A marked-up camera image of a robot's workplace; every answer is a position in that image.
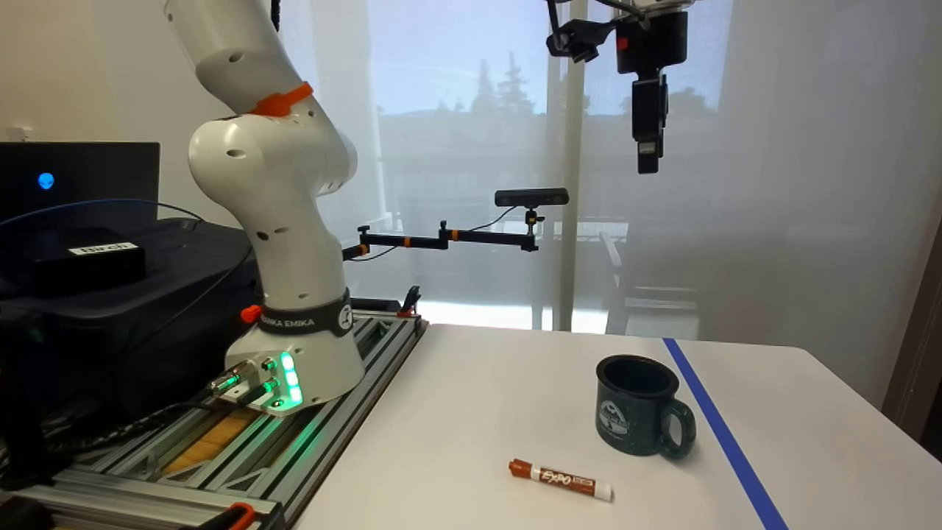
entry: blue light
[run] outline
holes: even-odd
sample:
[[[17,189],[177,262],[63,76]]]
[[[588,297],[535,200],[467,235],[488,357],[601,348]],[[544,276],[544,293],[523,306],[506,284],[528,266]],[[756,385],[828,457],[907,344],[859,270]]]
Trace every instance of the blue light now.
[[[40,175],[35,176],[35,189],[40,189],[40,192],[55,189],[55,175],[54,175],[54,170],[40,170]]]

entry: computer monitor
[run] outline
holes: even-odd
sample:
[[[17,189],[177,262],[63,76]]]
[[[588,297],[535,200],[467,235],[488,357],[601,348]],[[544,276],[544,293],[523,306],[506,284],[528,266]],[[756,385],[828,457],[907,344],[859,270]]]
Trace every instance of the computer monitor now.
[[[155,141],[0,141],[0,229],[132,234],[155,220],[155,179]]]

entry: green led light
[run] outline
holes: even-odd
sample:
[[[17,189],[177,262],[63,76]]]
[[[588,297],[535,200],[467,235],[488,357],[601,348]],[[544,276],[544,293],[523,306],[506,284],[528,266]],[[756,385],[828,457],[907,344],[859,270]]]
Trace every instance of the green led light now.
[[[232,385],[239,385],[241,381],[239,378],[227,378],[227,381],[220,381],[214,390],[232,390]]]
[[[294,371],[294,360],[291,360],[288,351],[283,353],[283,368],[285,368],[285,371]]]

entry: mug handle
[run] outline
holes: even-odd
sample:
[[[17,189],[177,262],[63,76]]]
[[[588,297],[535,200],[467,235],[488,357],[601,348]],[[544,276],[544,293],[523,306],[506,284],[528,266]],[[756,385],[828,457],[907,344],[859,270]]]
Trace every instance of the mug handle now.
[[[681,432],[681,446],[672,437],[672,418],[681,422],[681,429],[684,429]],[[669,401],[659,409],[659,427],[663,427],[663,452],[659,454],[669,457],[669,459],[684,459],[691,452],[695,440],[697,440],[695,412],[681,401]]]

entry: blue tape line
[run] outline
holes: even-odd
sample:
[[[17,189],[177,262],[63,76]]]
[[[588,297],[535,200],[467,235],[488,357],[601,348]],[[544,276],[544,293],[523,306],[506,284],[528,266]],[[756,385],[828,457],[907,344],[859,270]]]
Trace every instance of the blue tape line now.
[[[729,469],[735,472],[747,500],[754,503],[756,515],[763,518],[765,530],[785,530],[785,518],[778,512],[775,500],[769,497],[759,475],[754,472],[754,466],[747,462],[747,457],[741,454],[734,429],[726,427],[723,416],[716,409],[706,385],[701,384],[697,371],[690,365],[685,353],[681,351],[681,344],[675,340],[666,340],[669,353],[675,357],[685,385],[691,390],[695,401],[701,404],[706,424],[712,427],[718,446],[723,447]]]

